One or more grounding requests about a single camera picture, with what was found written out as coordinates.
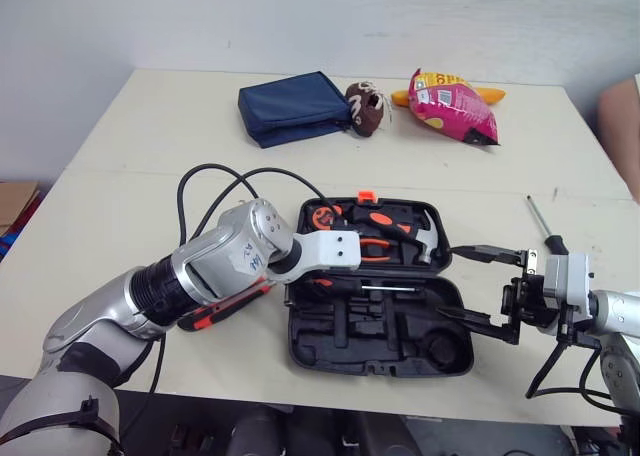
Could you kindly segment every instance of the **white table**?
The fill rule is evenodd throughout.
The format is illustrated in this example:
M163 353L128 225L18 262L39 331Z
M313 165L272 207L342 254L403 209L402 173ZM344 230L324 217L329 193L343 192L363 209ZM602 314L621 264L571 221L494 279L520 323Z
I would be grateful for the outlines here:
M455 142L396 108L391 126L370 139L336 133L263 150L246 137L236 99L239 88L271 79L278 78L133 74L0 265L0 373L32 376L43 336L64 309L113 276L174 249L175 188L187 169L202 162L241 171L285 167L331 196L374 189L379 196L428 201L439 209L452 245L537 247L544 255L543 236L524 199L530 193L572 250L591 253L594 287L640 287L638 208L561 88L499 85L507 91L494 108L499 147ZM341 88L352 82L334 81ZM407 84L375 82L388 92ZM228 182L216 172L194 178L186 194L191 230ZM312 196L279 175L257 177L256 187L291 223ZM239 188L225 208L245 198ZM461 258L443 273L467 307L495 315L503 284L518 274L515 267ZM534 328L523 328L517 347L474 335L475 365L463 377L342 376L291 361L282 301L277 288L217 327L172 331L159 391L437 417L616 422L576 395L525 400L555 344ZM576 385L587 357L585 350L568 350L545 384ZM147 390L154 364L152 354L124 387ZM590 385L604 388L599 375Z

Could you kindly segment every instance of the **robotic arm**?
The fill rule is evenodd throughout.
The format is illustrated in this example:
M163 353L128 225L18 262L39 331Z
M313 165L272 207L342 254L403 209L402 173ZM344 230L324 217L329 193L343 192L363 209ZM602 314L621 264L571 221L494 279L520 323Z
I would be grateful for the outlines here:
M122 454L112 388L178 319L201 305L240 306L265 284L359 265L355 232L295 234L264 199L225 212L212 231L118 276L58 318L38 373L0 420L0 454Z
M522 275L504 286L501 313L508 322L490 323L475 311L442 308L439 311L479 334L518 344L520 323L556 337L556 349L534 377L527 398L551 394L538 388L563 351L577 345L594 350L581 377L579 392L589 403L622 416L622 438L634 453L640 451L640 297L606 290L590 290L586 254L551 255L544 275L538 274L535 250L512 251L493 246L460 246L452 252L489 263L522 268ZM585 388L591 366L600 356L600 370L614 407L594 400Z

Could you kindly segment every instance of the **black cable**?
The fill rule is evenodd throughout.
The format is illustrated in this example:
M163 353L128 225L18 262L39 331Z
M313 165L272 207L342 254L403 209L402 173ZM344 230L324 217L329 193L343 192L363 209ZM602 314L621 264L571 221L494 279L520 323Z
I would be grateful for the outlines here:
M120 441L123 441L127 437L131 428L133 428L133 426L138 422L138 419L140 418L144 410L147 409L147 406L151 401L151 397L153 396L153 393L156 392L156 388L158 387L158 381L160 380L160 371L162 369L162 360L164 359L164 348L166 346L166 342L167 342L167 335L163 334L162 336L160 336L160 349L158 350L158 360L156 362L156 370L153 374L153 380L151 381L151 387L149 388L149 392L147 393L142 405L138 408L138 411L136 412L136 414L133 415L133 417L129 420L129 422L126 424L126 426L122 430L120 434Z
M562 353L568 347L569 345L567 343L558 341L558 344L556 344L556 347L553 348L552 353L544 362L544 364L542 365L542 368L540 368L540 371L538 371L536 375L533 377L533 379L531 380L529 389L527 389L527 392L525 393L525 398L531 399L537 396L536 393L538 391L538 388L540 387L540 384L542 384L542 381L544 381L544 378L547 377L547 374L549 374L549 371L551 371L551 368L553 368L553 366L558 362L558 359L560 359L560 356L562 356Z
M249 177L251 177L251 176L253 176L255 174L259 174L259 173L279 173L279 174L284 174L284 175L290 176L290 177L292 177L294 179L297 179L302 184L307 186L311 191L313 191L318 196L318 198L331 210L331 212L333 212L334 217L336 216L335 210L333 209L333 205L329 202L327 197L324 194L322 194L318 188L316 188L313 184L311 184L309 181L307 181L302 176L300 176L300 175L298 175L298 174L296 174L296 173L294 173L292 171L287 171L286 169L281 169L281 168L269 168L269 167L267 167L267 168L257 168L257 169L253 169L251 171L248 171L248 172L244 173L239 178L236 178L236 180L233 183L231 183L229 186L227 186L226 189L224 191L222 191L222 193L220 193L220 195L211 204L211 206L209 206L209 209L207 210L207 212L205 213L204 217L202 218L202 221L200 221L200 224L198 225L198 227L194 231L193 236L191 236L191 239L197 238L198 236L200 236L202 234L202 232L204 231L205 226L207 225L207 223L209 222L209 219L211 218L211 215L218 208L218 206L220 205L222 200L224 198L226 198L227 195L231 191L233 191L233 189L236 186L238 186L238 184L240 184L243 181L242 178L247 179L247 178L249 178Z
M504 453L502 456L510 456L511 454L524 454L525 456L535 456L533 453L530 453L529 451L523 451L522 449L510 449L509 451Z
M206 169L217 169L217 170L229 173L232 176L235 176L238 184L243 183L254 198L258 197L258 193L256 193L255 189L253 189L253 186L251 186L247 182L246 178L242 176L240 173L238 173L237 171L229 168L228 166L224 166L222 164L217 164L217 163L205 163L205 164L200 164L198 166L194 166L182 176L182 178L180 179L180 182L178 183L178 189L176 191L176 203L177 203L177 209L178 209L178 226L179 226L179 232L180 232L179 246L182 246L187 242L187 222L184 214L184 189L187 183L189 182L189 180L195 174L199 173L200 171L204 171ZM131 420L127 423L127 425L122 430L121 439L124 439L129 433L129 431L131 430L131 428L136 424L136 422L138 421L138 419L140 418L144 410L149 405L149 401L151 401L151 397L155 393L156 388L158 386L158 381L160 380L160 372L162 371L162 362L164 360L164 350L165 350L166 340L167 340L166 334L163 334L162 336L160 336L159 340L160 340L160 349L158 351L158 360L156 362L156 369L153 375L153 381L151 382L151 387L149 388L149 391L147 392L147 396L144 402L142 403L142 405L140 406L140 408L138 408L138 411L136 412L136 414L131 418Z
M587 361L587 364L585 364L584 369L582 370L582 374L580 375L580 382L578 383L580 394L582 395L582 397L587 403L595 406L596 408L602 409L603 411L610 411L612 413L616 413L621 416L628 416L631 418L640 418L640 413L636 411L631 411L629 409L616 408L615 406L609 406L608 404L603 404L600 401L596 401L591 396L589 396L589 392L586 389L587 378L589 377L589 373L593 369L593 365L598 360L598 357L600 356L601 351L602 351L601 348L594 349L593 353L591 354L591 357L589 358L589 361Z
M178 205L178 225L180 228L180 246L182 246L187 242L187 223L184 215L184 188L187 185L187 182L189 182L189 179L191 179L193 175L195 175L196 173L199 173L200 171L204 171L205 169L218 169L220 171L229 173L232 176L235 176L236 179L234 182L234 187L242 183L247 187L247 189L251 193L251 196L253 196L254 198L258 197L258 193L256 193L255 189L253 189L253 186L251 186L247 182L246 176L241 175L237 171L229 168L228 166L224 166L223 164L217 164L217 163L206 163L206 164L200 164L198 166L191 168L189 171L187 171L184 174L184 176L182 176L182 179L180 179L180 183L178 184L178 190L176 192L176 200Z
M591 396L596 396L598 398L611 399L611 396L607 393L603 393L601 391L595 391L593 389L585 389L587 394ZM547 389L539 389L532 396L533 398L537 398L538 396L546 396L547 394L582 394L580 388L570 388L568 386L560 386L558 388L547 388Z
M251 196L253 196L254 198L258 198L259 197L258 193L255 191L253 186L251 186L251 184L249 184L249 182L247 181L247 178L250 177L250 176L253 176L255 174L259 174L259 173L280 173L280 174L285 174L287 176L290 176L290 177L292 177L294 179L297 179L298 181L300 181L301 183L306 185L309 189L311 189L311 191L313 191L318 196L318 198L320 198L322 200L322 202L327 207L329 207L329 209L333 212L334 216L336 216L336 213L335 213L335 211L333 209L333 205L331 203L329 203L329 200L324 196L324 194L322 194L318 190L318 188L316 188L313 184L311 184L309 181L307 181L302 176L299 176L298 174L293 173L291 171L288 171L286 169L268 168L267 167L267 168L253 169L251 171L248 171L245 174L240 174L237 171L229 168L228 166L224 166L222 164L216 164L216 163L200 164L198 166L195 166L195 167L191 168L189 171L187 171L184 174L184 176L182 176L182 178L180 179L180 183L178 184L178 189L176 191L176 204L177 204L177 210L178 210L178 226L179 226L179 233L180 233L179 245L180 246L182 246L183 244L185 244L187 242L187 223L186 223L186 217L185 217L185 212L184 212L184 190L185 190L185 187L186 187L187 183L189 182L189 179L191 179L191 177L193 177L196 173L198 173L200 171L203 171L203 170L206 170L206 169L218 169L218 170L221 170L221 171L225 171L225 172L235 176L236 179L231 184L229 184L225 188L225 190L222 193L220 193L220 195L211 204L211 206L209 207L209 209L207 210L207 212L203 216L202 220L198 224L198 227L194 231L193 236L191 236L191 239L196 238L196 237L200 236L200 234L202 234L202 231L204 230L205 226L209 222L209 219L211 218L211 215L218 208L218 206L220 205L222 200L225 197L227 197L227 195L231 191L233 191L233 189L236 186L238 186L239 184L241 184L241 183L244 184L246 186L246 188L249 190L249 192L251 193ZM142 403L142 405L140 406L140 408L138 409L138 411L136 412L136 414L131 418L131 420L127 423L127 425L122 430L121 440L124 440L124 438L126 438L127 434L131 430L131 428L135 425L135 423L138 421L138 419L140 418L140 416L142 415L144 410L149 405L151 397L156 391L156 388L158 386L158 381L160 379L160 372L162 370L162 362L163 362L163 359L164 359L165 345L166 345L166 334L163 334L160 337L160 349L158 351L158 360L156 362L156 369L155 369L155 373L153 375L153 381L151 382L151 387L149 388L149 391L147 392L147 396L146 396L144 402Z

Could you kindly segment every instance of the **blue fabric pouch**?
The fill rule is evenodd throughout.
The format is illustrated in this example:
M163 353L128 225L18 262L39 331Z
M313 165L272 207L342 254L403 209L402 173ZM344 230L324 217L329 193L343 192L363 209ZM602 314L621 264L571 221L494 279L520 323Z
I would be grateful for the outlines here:
M249 136L262 148L351 126L347 100L320 71L242 88L238 108Z

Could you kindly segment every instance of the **screwdriver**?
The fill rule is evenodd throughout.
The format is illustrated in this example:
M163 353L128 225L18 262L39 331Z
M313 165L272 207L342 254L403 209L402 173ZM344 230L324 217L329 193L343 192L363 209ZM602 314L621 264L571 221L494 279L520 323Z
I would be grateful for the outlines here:
M531 209L533 209L533 212L535 213L538 220L540 221L540 224L544 228L544 231L547 236L547 239L544 240L544 244L547 248L549 248L549 251L551 251L551 254L569 254L569 250L564 245L562 236L560 236L559 234L551 233L551 230L549 229L547 222L542 217L542 214L540 214L540 211L538 210L536 203L533 202L533 198L531 197L531 195L527 195L527 202L531 206Z
M309 280L311 284L320 287L322 290L338 295L338 296L356 296L363 294L364 291L399 291L399 292L416 292L417 288L406 288L396 286L363 286L357 279L343 278L321 278Z

